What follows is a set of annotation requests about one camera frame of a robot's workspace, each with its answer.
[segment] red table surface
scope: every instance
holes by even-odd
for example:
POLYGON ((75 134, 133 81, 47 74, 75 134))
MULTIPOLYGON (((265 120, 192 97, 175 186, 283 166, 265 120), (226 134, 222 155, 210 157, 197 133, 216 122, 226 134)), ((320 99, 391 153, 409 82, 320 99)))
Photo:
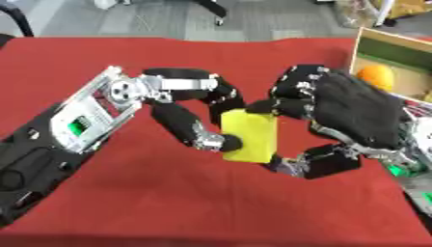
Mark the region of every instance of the red table surface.
MULTIPOLYGON (((108 65, 122 66, 130 75, 155 67, 208 69, 252 102, 265 97, 291 65, 345 67, 353 45, 348 39, 16 39, 0 51, 0 135, 68 97, 108 65)), ((206 107, 186 105, 208 124, 206 107)), ((300 121, 280 118, 279 127, 278 149, 284 155, 327 142, 308 134, 300 121)), ((220 154, 183 147, 148 109, 39 206, 0 232, 1 246, 155 244, 149 239, 184 239, 186 246, 432 244, 377 162, 317 180, 275 175, 256 164, 226 162, 220 154)))

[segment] office chair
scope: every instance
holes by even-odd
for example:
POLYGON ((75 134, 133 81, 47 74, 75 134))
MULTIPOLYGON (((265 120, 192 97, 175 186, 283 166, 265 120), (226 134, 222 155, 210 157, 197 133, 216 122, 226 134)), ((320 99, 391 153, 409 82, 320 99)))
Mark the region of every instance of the office chair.
MULTIPOLYGON (((210 12, 216 15, 215 24, 216 26, 222 26, 224 24, 225 17, 227 16, 227 9, 216 3, 216 0, 194 0, 199 5, 208 9, 210 12)), ((124 5, 132 4, 132 0, 121 0, 124 5)))
MULTIPOLYGON (((8 2, 0 3, 0 12, 4 12, 11 17, 25 37, 34 36, 26 16, 15 4, 8 2)), ((13 38, 14 36, 12 35, 0 34, 0 48, 13 38)))

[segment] chair leg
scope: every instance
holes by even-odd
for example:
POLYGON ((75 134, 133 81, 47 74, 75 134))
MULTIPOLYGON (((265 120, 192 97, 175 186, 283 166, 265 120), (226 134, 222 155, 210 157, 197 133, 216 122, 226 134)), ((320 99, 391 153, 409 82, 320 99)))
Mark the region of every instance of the chair leg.
POLYGON ((0 12, 4 12, 8 14, 18 25, 19 29, 21 30, 22 34, 25 37, 33 37, 33 31, 30 27, 30 24, 24 15, 24 13, 15 5, 12 3, 1 3, 0 4, 0 12))
POLYGON ((195 0, 198 4, 216 14, 216 25, 220 26, 224 23, 224 18, 227 16, 227 9, 217 4, 212 0, 195 0))

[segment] orange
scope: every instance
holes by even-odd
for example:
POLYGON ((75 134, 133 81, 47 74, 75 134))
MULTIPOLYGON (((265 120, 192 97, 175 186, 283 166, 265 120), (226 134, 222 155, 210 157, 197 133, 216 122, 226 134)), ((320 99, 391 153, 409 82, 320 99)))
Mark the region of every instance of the orange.
POLYGON ((357 73, 357 77, 386 92, 391 92, 394 85, 394 74, 388 66, 366 66, 357 73))

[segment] yellow cube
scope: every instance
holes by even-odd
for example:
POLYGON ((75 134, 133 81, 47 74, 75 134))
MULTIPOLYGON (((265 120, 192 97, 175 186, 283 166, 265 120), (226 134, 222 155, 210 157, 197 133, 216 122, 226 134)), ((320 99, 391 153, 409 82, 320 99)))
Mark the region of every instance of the yellow cube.
POLYGON ((277 148, 277 118, 235 109, 222 114, 222 132, 241 139, 243 148, 224 152, 228 161, 268 163, 277 148))

